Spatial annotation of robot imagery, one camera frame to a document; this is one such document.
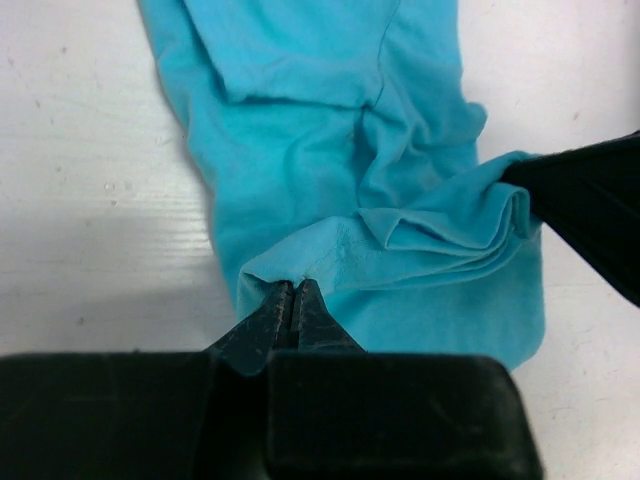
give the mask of white surface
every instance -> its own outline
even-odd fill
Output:
[[[640,128],[640,0],[460,10],[483,158]],[[0,0],[0,105],[0,353],[227,330],[207,194],[133,1]],[[548,478],[640,479],[640,313],[549,231],[544,253],[548,332],[515,376]]]

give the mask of blue fabric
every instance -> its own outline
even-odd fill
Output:
[[[160,77],[215,192],[239,318],[318,281],[372,351],[485,353],[543,335],[539,225],[477,166],[451,0],[140,0]]]

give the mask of fabric seam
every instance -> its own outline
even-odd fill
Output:
[[[382,85],[380,85],[380,92],[378,93],[378,97],[376,98],[375,102],[373,102],[372,108],[375,108],[376,105],[378,105],[378,102],[380,101],[380,97],[382,97],[382,92],[384,91],[384,75],[382,74],[382,69],[380,68],[380,55],[382,54],[382,44],[384,43],[384,39],[387,36],[387,31],[389,30],[389,27],[391,26],[391,22],[393,21],[393,18],[396,16],[396,13],[398,13],[398,9],[400,8],[400,2],[401,0],[398,0],[396,2],[396,6],[393,9],[393,12],[391,12],[391,15],[389,16],[389,21],[387,22],[386,27],[384,27],[384,31],[382,32],[382,37],[380,37],[380,44],[378,45],[378,53],[376,55],[376,68],[378,69],[378,75],[380,75],[380,83]]]

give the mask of towel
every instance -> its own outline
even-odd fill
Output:
[[[456,2],[139,4],[239,319],[312,278],[367,350],[533,355],[539,222],[499,182],[529,156],[478,165]]]

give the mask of clothing item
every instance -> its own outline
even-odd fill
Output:
[[[364,348],[484,353],[541,342],[539,222],[477,166],[452,0],[140,0],[160,77],[215,192],[239,318],[315,279]]]

